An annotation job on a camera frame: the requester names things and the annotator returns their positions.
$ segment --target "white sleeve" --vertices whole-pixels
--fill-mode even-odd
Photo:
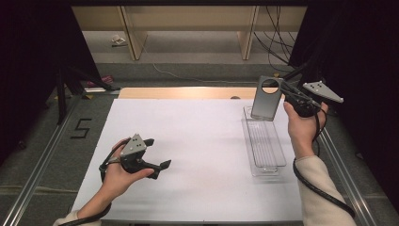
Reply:
[[[344,202],[328,175],[325,163],[317,156],[303,157],[295,161],[300,174],[312,185],[323,190],[332,197]],[[302,200],[303,223],[312,225],[356,225],[352,217],[337,205],[314,193],[298,181]]]
[[[77,210],[70,212],[65,218],[60,218],[54,222],[53,226],[58,226],[60,224],[77,220]],[[83,226],[101,226],[101,221],[97,220],[91,223],[82,224]]]

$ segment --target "transparent plastic box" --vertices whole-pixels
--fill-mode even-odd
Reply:
[[[252,175],[278,176],[279,168],[287,163],[275,125],[272,121],[252,119],[251,110],[251,106],[244,107],[242,123]]]

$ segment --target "white sheet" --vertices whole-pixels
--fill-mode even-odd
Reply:
[[[143,159],[171,159],[157,180],[143,179],[113,201],[104,219],[168,223],[301,220],[294,153],[280,105],[275,125],[287,166],[281,180],[251,175],[241,124],[252,100],[115,100],[73,209],[101,185],[98,167],[120,139],[154,138]]]

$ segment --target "hand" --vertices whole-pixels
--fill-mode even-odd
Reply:
[[[114,150],[124,140],[126,139],[118,142],[112,150]],[[121,145],[114,152],[113,156],[120,157],[120,152],[124,146],[125,145]],[[151,174],[153,174],[153,169],[142,169],[131,174],[126,172],[120,163],[109,164],[105,173],[103,185],[93,198],[91,198],[91,200],[77,212],[78,218],[87,218],[101,213],[109,203],[122,195],[132,183],[148,177]]]
[[[294,107],[284,102],[284,109],[288,115],[288,134],[297,159],[305,156],[314,155],[311,144],[316,135],[316,119],[315,117],[301,118],[295,112]],[[328,111],[328,106],[322,103],[322,110]],[[323,128],[326,123],[326,115],[323,111],[319,111],[317,116],[320,121],[320,128]]]

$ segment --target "circular hole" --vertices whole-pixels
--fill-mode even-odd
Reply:
[[[279,90],[279,82],[273,79],[266,79],[262,83],[262,89],[265,93],[273,94]]]

